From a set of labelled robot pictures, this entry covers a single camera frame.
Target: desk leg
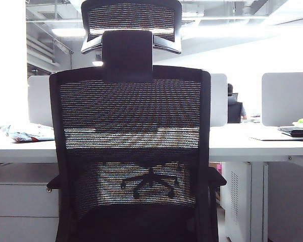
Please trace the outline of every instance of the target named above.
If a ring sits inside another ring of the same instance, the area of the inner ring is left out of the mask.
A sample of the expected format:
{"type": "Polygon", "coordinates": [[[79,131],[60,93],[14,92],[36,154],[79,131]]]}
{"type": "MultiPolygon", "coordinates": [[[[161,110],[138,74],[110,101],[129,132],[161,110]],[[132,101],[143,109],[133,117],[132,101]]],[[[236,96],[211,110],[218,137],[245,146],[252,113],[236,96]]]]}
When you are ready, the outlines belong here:
{"type": "Polygon", "coordinates": [[[251,162],[250,241],[268,239],[268,165],[251,162]]]}

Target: ceiling light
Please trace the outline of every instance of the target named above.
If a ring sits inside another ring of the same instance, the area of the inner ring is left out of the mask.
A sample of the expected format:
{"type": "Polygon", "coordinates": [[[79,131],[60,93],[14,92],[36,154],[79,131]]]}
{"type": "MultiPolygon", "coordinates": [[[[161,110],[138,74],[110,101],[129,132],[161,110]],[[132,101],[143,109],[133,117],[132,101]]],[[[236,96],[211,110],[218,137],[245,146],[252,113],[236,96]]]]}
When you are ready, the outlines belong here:
{"type": "Polygon", "coordinates": [[[85,35],[83,28],[52,29],[52,32],[59,37],[83,37],[85,35]]]}
{"type": "Polygon", "coordinates": [[[92,64],[96,67],[103,66],[103,61],[102,61],[102,57],[100,54],[95,55],[95,61],[93,61],[92,64]]]}
{"type": "Polygon", "coordinates": [[[238,20],[238,19],[267,19],[268,16],[208,16],[208,17],[182,17],[182,20],[238,20]]]}

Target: mesh headrest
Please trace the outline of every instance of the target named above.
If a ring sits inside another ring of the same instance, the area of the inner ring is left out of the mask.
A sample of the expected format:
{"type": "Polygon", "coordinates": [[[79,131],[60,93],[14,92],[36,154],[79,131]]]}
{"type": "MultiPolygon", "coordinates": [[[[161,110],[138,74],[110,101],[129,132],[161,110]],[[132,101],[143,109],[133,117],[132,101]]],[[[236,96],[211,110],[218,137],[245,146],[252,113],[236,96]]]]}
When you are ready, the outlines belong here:
{"type": "Polygon", "coordinates": [[[82,4],[87,35],[81,51],[102,47],[105,31],[140,29],[154,34],[155,48],[180,53],[181,15],[177,0],[87,0],[82,4]]]}

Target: person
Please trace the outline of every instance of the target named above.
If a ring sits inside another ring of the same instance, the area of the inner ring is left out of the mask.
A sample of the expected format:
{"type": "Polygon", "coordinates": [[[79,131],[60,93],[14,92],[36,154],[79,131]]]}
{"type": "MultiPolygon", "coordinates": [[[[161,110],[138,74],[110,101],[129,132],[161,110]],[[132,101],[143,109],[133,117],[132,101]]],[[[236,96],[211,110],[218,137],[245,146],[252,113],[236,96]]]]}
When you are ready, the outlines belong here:
{"type": "MultiPolygon", "coordinates": [[[[233,85],[228,83],[228,104],[237,102],[237,95],[237,93],[233,93],[233,85]]],[[[241,110],[241,117],[242,119],[247,119],[247,114],[243,106],[241,110]]]]}

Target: chair armrest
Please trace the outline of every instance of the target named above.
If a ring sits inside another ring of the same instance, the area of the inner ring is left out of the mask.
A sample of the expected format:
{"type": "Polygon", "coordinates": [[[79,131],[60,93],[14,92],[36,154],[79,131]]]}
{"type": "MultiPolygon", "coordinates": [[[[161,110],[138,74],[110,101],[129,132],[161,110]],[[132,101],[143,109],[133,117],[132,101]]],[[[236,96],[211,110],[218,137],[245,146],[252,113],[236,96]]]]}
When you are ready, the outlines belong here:
{"type": "Polygon", "coordinates": [[[208,176],[210,188],[217,188],[227,184],[227,181],[223,178],[223,176],[213,167],[209,167],[208,176]]]}
{"type": "Polygon", "coordinates": [[[61,187],[60,175],[56,176],[53,180],[51,180],[49,183],[47,183],[46,187],[48,189],[59,189],[61,187]]]}

